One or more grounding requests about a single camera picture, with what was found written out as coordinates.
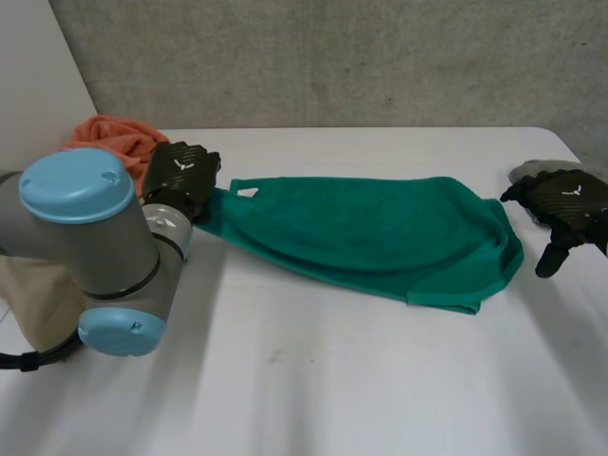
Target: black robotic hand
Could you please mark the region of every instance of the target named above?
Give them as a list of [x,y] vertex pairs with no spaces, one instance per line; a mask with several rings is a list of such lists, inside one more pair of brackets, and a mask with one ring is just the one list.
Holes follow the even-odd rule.
[[551,227],[536,274],[550,277],[568,258],[568,251],[593,243],[606,255],[608,184],[584,171],[540,172],[515,182],[501,201],[516,201]]

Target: green towel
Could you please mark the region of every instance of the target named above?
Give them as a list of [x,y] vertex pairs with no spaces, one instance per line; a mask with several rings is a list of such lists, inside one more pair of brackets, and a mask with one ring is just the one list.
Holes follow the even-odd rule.
[[233,180],[209,210],[199,228],[281,266],[465,314],[523,261],[501,204],[452,178]]

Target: tan fabric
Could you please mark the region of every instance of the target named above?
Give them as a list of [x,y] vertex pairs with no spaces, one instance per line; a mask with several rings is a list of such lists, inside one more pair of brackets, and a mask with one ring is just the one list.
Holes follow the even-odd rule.
[[73,333],[88,300],[64,265],[8,256],[0,256],[0,297],[38,352],[57,346]]

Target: orange cloth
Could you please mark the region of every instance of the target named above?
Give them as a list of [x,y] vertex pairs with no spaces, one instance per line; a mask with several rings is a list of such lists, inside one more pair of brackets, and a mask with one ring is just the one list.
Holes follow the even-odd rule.
[[159,131],[145,123],[113,116],[93,116],[74,128],[64,149],[97,147],[116,155],[135,182],[137,196],[142,194],[143,178],[157,143],[169,142]]

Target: white table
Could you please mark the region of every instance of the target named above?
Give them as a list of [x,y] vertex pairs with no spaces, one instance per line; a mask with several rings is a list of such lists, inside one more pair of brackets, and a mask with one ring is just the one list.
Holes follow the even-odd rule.
[[[537,128],[172,130],[231,178],[452,176],[484,198],[527,159],[574,156]],[[196,232],[159,349],[83,351],[0,372],[0,455],[605,455],[608,260],[541,280],[548,233],[506,205],[526,254],[477,316],[283,270]],[[10,315],[0,348],[27,344]]]

